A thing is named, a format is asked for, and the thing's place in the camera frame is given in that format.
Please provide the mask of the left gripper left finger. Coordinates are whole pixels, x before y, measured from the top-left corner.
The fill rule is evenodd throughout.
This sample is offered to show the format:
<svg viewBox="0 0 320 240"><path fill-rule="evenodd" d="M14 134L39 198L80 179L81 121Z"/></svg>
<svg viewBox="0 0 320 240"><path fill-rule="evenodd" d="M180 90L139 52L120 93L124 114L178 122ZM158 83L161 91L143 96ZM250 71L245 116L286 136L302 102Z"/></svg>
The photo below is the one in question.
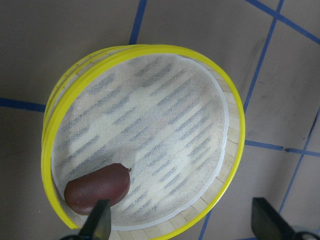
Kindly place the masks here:
<svg viewBox="0 0 320 240"><path fill-rule="evenodd" d="M111 235L111 207L108 199L98 200L78 233L81 240L108 240Z"/></svg>

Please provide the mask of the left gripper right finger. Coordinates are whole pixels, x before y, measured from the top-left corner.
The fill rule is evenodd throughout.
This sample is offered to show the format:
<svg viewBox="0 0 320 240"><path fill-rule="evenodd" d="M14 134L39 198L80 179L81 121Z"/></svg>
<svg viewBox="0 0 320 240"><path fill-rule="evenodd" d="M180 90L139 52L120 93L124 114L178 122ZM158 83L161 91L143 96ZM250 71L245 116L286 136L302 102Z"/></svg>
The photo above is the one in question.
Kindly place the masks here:
<svg viewBox="0 0 320 240"><path fill-rule="evenodd" d="M257 240L299 240L300 236L263 197L254 197L251 229Z"/></svg>

